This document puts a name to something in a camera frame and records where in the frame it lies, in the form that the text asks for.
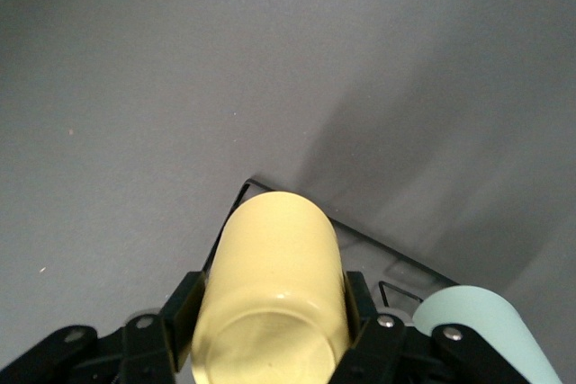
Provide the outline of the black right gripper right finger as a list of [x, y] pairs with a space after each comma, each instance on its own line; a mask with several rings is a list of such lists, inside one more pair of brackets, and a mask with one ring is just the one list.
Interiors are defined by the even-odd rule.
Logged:
[[346, 312], [352, 344], [339, 361], [332, 383], [393, 383], [405, 326], [380, 314], [361, 272], [345, 275]]

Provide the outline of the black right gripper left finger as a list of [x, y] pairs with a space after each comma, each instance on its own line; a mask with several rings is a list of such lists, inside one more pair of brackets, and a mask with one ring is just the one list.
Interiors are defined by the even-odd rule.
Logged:
[[206, 288], [189, 272], [158, 312], [141, 312], [122, 329], [122, 383], [175, 383], [185, 366]]

